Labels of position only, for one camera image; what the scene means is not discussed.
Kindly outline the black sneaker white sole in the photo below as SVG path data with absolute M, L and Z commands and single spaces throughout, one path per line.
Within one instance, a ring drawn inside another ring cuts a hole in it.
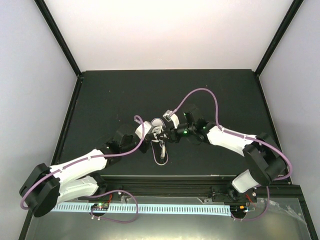
M 167 152 L 165 142 L 162 140 L 158 140 L 157 135 L 164 131 L 166 125 L 164 121 L 160 118 L 154 118 L 151 121 L 151 125 L 152 125 L 151 133 L 154 136 L 154 139 L 151 141 L 153 159 L 157 165 L 164 166 L 169 161 L 169 155 Z

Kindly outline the white shoelace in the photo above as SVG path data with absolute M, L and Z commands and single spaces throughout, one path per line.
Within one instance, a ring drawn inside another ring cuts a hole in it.
M 158 143 L 160 146 L 160 165 L 164 165 L 165 164 L 165 157 L 167 154 L 167 150 L 166 150 L 166 144 L 163 140 L 163 136 L 161 135 L 163 132 L 163 126 L 159 125 L 159 126 L 155 126 L 152 129 L 152 134 L 153 134 L 153 140 L 152 142 L 154 143 Z

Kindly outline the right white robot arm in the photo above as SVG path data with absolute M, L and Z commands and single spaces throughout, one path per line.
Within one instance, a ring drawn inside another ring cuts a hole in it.
M 207 121 L 196 106 L 183 113 L 186 122 L 180 123 L 171 110 L 163 118 L 172 123 L 165 128 L 160 138 L 178 143 L 182 137 L 194 136 L 199 142 L 219 146 L 245 158 L 247 169 L 238 174 L 227 186 L 225 195 L 238 202 L 254 187 L 267 187 L 285 170 L 287 164 L 273 139 L 267 134 L 245 135 Z

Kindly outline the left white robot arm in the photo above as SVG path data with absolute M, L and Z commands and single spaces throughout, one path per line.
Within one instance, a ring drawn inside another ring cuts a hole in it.
M 58 165 L 38 164 L 19 190 L 20 207 L 39 218 L 72 199 L 103 199 L 108 188 L 97 172 L 136 150 L 145 150 L 162 130 L 148 121 L 137 128 L 122 125 L 107 142 L 83 156 Z

